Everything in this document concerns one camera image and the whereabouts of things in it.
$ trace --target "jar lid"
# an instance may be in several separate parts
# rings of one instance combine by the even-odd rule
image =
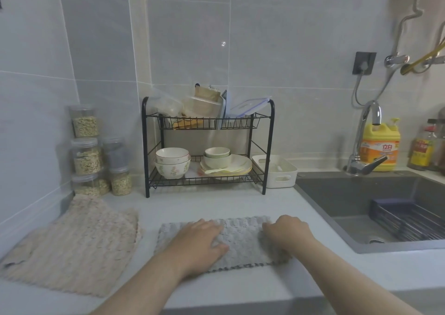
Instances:
[[[110,168],[109,171],[114,174],[128,172],[128,166],[118,167],[118,168]]]
[[[104,144],[125,143],[124,137],[105,137],[102,138]]]
[[[73,111],[87,111],[94,109],[93,105],[90,104],[84,104],[84,105],[70,105],[70,109]]]
[[[85,183],[87,181],[92,181],[94,179],[97,179],[97,173],[87,174],[84,176],[79,176],[77,174],[73,174],[71,176],[71,181],[74,183]]]
[[[97,138],[75,138],[71,139],[71,146],[74,148],[86,148],[97,146]]]

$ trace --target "white bowl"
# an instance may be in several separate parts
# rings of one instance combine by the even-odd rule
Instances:
[[[208,148],[205,150],[204,155],[207,158],[224,158],[228,157],[230,149],[228,148]]]
[[[154,163],[158,172],[166,179],[179,179],[189,170],[191,160],[181,164],[167,165]]]
[[[206,156],[204,156],[203,158],[204,158],[204,163],[212,170],[228,167],[232,162],[232,155],[229,155],[224,158],[209,158]]]
[[[189,159],[190,154],[184,148],[162,148],[156,151],[156,162],[159,164],[182,164]]]

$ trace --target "dish soap bottle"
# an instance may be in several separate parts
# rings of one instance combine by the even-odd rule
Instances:
[[[396,167],[400,143],[400,132],[397,126],[399,120],[399,118],[391,118],[391,122],[378,126],[366,124],[364,128],[360,160],[369,164],[382,155],[388,157],[374,169],[376,172],[390,172]]]
[[[428,168],[434,152],[436,124],[437,119],[428,119],[428,124],[417,136],[413,145],[413,153],[408,162],[409,168],[419,171],[425,171]]]

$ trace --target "black metal dish rack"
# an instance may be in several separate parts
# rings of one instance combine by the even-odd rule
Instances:
[[[266,194],[266,184],[267,184],[267,174],[269,172],[269,160],[270,160],[270,149],[272,146],[272,134],[274,130],[274,120],[275,120],[275,104],[272,99],[269,100],[270,103],[270,115],[262,115],[260,113],[253,113],[252,115],[245,116],[242,118],[232,118],[232,119],[222,119],[222,118],[198,118],[198,117],[167,117],[160,113],[147,114],[148,97],[142,100],[142,136],[143,136],[143,150],[144,150],[144,173],[145,173],[145,195],[147,198],[150,197],[150,187],[158,188],[165,186],[189,186],[189,185],[202,185],[202,184],[221,184],[221,183],[262,183],[263,184],[263,195]],[[154,118],[158,121],[158,127],[161,132],[161,140],[148,151],[148,139],[147,139],[147,119]],[[190,120],[199,121],[199,126],[195,127],[185,127],[187,122]],[[254,129],[258,128],[259,122],[264,119],[269,119],[269,138],[267,140],[267,151],[262,149],[257,143],[252,140],[252,132]],[[183,125],[175,126],[176,122],[181,122]],[[250,158],[252,143],[256,145],[261,151],[266,154],[265,169],[262,171],[259,167],[252,166],[252,170],[245,175],[240,175],[236,177],[196,177],[196,178],[181,178],[181,179],[166,179],[154,168],[153,172],[149,172],[149,154],[153,151],[155,152],[159,145],[161,148],[165,147],[165,130],[216,130],[217,126],[221,125],[220,130],[249,130],[248,139],[248,149],[247,156]],[[200,161],[201,155],[192,155],[192,161]]]

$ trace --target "sink drain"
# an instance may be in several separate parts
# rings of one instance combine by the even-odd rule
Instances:
[[[370,239],[368,243],[385,243],[382,239]]]

